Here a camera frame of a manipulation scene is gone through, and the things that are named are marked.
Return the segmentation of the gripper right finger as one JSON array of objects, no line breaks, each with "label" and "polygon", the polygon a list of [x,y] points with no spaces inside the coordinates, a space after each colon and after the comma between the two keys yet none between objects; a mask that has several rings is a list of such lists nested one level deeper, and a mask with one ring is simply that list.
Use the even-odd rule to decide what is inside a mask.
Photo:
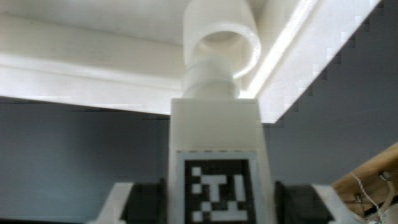
[{"label": "gripper right finger", "polygon": [[326,185],[275,182],[277,224],[362,224]]}]

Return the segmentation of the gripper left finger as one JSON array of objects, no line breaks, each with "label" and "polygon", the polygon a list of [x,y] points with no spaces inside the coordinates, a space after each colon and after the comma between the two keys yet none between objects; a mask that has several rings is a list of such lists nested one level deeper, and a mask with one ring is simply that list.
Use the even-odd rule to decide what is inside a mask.
[{"label": "gripper left finger", "polygon": [[86,224],[165,223],[165,182],[115,183],[97,217]]}]

